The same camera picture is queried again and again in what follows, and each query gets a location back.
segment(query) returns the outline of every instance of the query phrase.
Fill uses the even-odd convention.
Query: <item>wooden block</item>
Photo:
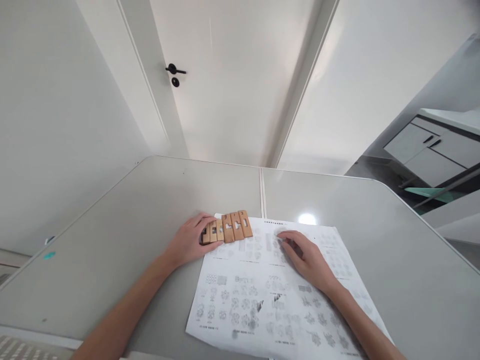
[[[223,224],[223,238],[225,243],[233,243],[235,241],[234,237],[234,229],[232,228],[232,218],[230,214],[225,214],[221,217],[221,221]]]
[[[212,221],[208,224],[209,233],[210,233],[210,242],[214,243],[217,241],[217,221]]]
[[[216,240],[217,241],[224,240],[224,227],[222,225],[222,220],[220,219],[216,221]]]
[[[235,241],[245,239],[244,232],[242,231],[242,223],[240,222],[240,215],[238,212],[231,212],[231,227],[233,228],[233,235]]]
[[[210,243],[210,224],[208,223],[206,227],[201,232],[201,243],[209,244]]]
[[[243,231],[243,236],[246,238],[251,238],[254,233],[252,232],[252,228],[250,227],[249,215],[245,210],[240,210],[238,212],[240,215],[240,224],[241,230]]]

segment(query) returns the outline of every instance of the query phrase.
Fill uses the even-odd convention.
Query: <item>drawer handle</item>
[[[425,144],[425,143],[428,143],[428,142],[429,142],[430,140],[432,140],[433,138],[434,138],[434,136],[433,136],[433,135],[430,135],[430,136],[428,137],[428,139],[425,140],[423,143],[424,143],[424,144]]]
[[[430,145],[429,148],[431,149],[431,148],[433,148],[435,145],[440,144],[441,142],[442,142],[442,140],[441,140],[441,139],[438,139],[438,140],[435,141],[432,145]]]

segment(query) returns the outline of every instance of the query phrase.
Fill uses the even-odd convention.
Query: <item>door handle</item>
[[[432,145],[430,145],[429,148],[431,149],[431,148],[433,148],[435,145],[440,144],[441,142],[442,142],[442,140],[441,140],[441,139],[438,139],[438,140],[435,141]]]
[[[186,74],[186,71],[183,70],[177,70],[177,67],[174,64],[168,64],[168,67],[165,68],[165,70],[169,71],[172,75],[175,75],[176,73],[179,74]]]
[[[424,143],[424,144],[425,144],[425,143],[428,143],[428,142],[429,142],[430,140],[432,140],[433,138],[434,138],[434,136],[433,136],[433,135],[430,135],[430,136],[428,137],[428,139],[425,140],[423,143]]]

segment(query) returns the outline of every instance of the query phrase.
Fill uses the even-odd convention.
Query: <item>paper sheet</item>
[[[366,355],[335,306],[300,276],[276,235],[297,230],[390,339],[335,227],[250,217],[253,237],[205,255],[186,332],[223,350],[273,359]]]

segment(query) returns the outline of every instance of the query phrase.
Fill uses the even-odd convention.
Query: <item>white cabinet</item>
[[[465,168],[480,163],[480,142],[447,131],[439,138],[440,142],[431,148]]]
[[[438,138],[436,134],[410,123],[384,149],[400,163],[405,164]]]
[[[405,164],[405,167],[432,188],[466,170],[429,148],[420,151]]]
[[[417,115],[384,149],[431,187],[444,186],[480,164],[480,128],[467,131],[452,124]]]

